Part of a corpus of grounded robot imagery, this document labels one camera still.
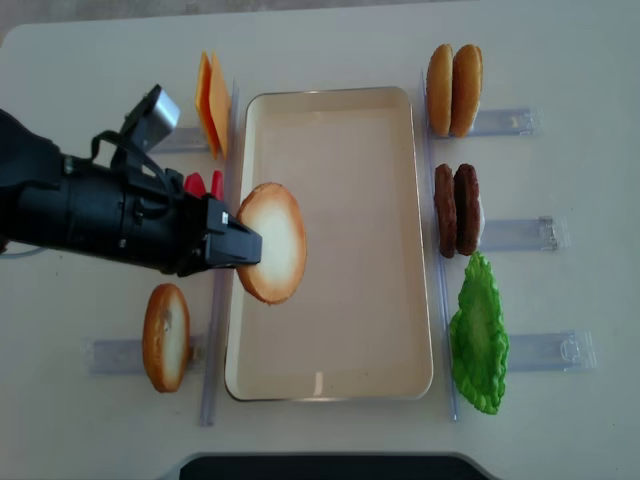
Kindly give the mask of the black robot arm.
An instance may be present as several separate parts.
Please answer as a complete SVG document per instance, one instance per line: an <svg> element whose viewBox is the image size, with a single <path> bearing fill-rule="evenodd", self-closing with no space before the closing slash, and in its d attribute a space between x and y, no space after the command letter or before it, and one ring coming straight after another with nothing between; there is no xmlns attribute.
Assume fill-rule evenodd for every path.
<svg viewBox="0 0 640 480"><path fill-rule="evenodd" d="M101 143L115 163L95 162ZM189 276L256 265L261 236L224 202L184 188L131 139L104 131L88 158L65 155L51 140L1 114L1 238Z"/></svg>

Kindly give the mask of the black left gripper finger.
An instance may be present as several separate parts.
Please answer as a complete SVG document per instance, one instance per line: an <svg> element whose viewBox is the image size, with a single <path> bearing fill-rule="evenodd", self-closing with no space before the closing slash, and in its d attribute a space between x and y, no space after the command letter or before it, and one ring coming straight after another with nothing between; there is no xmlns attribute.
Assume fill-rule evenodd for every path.
<svg viewBox="0 0 640 480"><path fill-rule="evenodd" d="M262 237L242 224L216 198L206 199L204 261L209 268L234 268L261 261Z"/></svg>

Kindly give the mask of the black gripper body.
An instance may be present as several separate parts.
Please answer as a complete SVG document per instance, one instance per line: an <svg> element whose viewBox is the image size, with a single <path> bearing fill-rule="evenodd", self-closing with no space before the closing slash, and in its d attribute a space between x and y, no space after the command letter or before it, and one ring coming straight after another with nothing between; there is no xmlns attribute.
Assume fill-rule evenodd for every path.
<svg viewBox="0 0 640 480"><path fill-rule="evenodd" d="M204 261L206 199L184 190L183 176L165 169L144 174L125 192L119 260L163 274L189 276L210 270Z"/></svg>

